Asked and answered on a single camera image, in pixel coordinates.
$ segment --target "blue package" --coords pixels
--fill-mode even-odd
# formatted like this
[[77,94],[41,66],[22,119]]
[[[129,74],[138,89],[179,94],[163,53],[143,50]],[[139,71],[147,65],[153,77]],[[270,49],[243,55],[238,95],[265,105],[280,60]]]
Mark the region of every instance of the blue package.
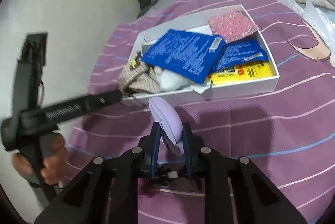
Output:
[[210,74],[225,67],[252,61],[268,62],[268,54],[255,40],[242,43],[231,43],[222,50],[222,55],[215,61]]
[[145,52],[142,61],[202,84],[224,45],[219,35],[170,29]]

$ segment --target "purple striped fabric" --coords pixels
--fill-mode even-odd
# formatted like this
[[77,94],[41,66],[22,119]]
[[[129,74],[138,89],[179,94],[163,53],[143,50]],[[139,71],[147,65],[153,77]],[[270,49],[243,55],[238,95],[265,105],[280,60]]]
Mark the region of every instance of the purple striped fabric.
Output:
[[[314,223],[335,193],[335,70],[329,60],[299,54],[317,45],[301,17],[276,0],[179,0],[113,32],[94,67],[89,91],[118,87],[137,34],[180,15],[242,4],[262,30],[278,66],[276,91],[195,102],[176,108],[205,144],[222,155],[246,155]],[[84,117],[73,130],[65,173],[72,179],[95,155],[117,157],[150,132],[149,110],[118,104]],[[161,146],[159,160],[172,155]],[[180,179],[153,198],[139,197],[139,223],[203,223],[203,195]]]

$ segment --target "pink bubble wrap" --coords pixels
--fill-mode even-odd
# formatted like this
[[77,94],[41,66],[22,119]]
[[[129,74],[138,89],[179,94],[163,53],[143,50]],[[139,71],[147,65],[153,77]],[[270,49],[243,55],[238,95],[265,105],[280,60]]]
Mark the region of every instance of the pink bubble wrap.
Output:
[[208,21],[213,35],[221,35],[226,43],[243,39],[259,30],[254,22],[238,10],[214,16]]

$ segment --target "yellow packet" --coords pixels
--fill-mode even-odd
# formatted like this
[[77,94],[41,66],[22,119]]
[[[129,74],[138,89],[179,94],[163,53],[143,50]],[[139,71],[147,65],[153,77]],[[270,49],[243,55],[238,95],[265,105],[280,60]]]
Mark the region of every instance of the yellow packet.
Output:
[[213,85],[262,79],[264,77],[272,77],[272,73],[269,64],[262,61],[230,66],[211,75]]

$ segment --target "silver bolt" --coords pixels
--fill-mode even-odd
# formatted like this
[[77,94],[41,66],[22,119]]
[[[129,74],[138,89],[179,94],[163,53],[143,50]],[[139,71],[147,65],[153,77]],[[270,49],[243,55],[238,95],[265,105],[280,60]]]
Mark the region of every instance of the silver bolt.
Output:
[[242,164],[248,164],[250,162],[250,159],[246,156],[242,156],[242,157],[240,157],[240,162]]
[[93,160],[94,164],[101,164],[103,162],[103,158],[102,157],[96,157]]
[[201,152],[204,153],[204,154],[208,154],[211,152],[210,148],[209,147],[203,147],[201,148]]
[[134,147],[131,149],[131,152],[134,154],[138,154],[142,152],[142,149],[140,147]]

